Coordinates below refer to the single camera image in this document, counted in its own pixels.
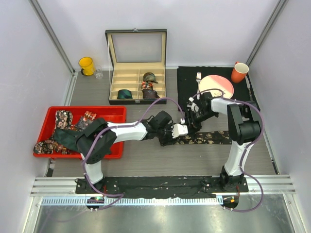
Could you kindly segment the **black gold leaf tie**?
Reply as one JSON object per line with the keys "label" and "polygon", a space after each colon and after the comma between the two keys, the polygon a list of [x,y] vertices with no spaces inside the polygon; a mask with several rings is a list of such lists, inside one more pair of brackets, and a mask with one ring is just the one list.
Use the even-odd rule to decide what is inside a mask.
{"label": "black gold leaf tie", "polygon": [[231,145],[228,131],[196,132],[173,139],[160,139],[161,146],[169,145]]}

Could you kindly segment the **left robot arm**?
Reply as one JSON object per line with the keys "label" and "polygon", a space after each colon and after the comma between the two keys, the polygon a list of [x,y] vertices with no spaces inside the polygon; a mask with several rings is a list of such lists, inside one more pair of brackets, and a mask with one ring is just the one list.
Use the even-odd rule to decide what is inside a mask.
{"label": "left robot arm", "polygon": [[161,143],[166,143],[173,139],[173,125],[172,117],[165,111],[131,123],[112,123],[103,118],[95,120],[76,137],[76,146],[83,159],[87,189],[94,194],[102,191],[104,175],[101,160],[110,152],[112,145],[155,137]]}

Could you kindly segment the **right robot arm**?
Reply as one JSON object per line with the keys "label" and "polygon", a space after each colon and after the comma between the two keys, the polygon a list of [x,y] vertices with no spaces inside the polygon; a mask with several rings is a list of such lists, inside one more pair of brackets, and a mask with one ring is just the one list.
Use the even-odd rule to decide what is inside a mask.
{"label": "right robot arm", "polygon": [[244,160],[264,128],[260,111],[255,104],[213,97],[210,92],[201,94],[199,104],[190,97],[185,108],[185,124],[188,133],[201,130],[201,123],[219,114],[227,116],[231,149],[228,160],[222,167],[219,185],[226,192],[235,190],[244,178]]}

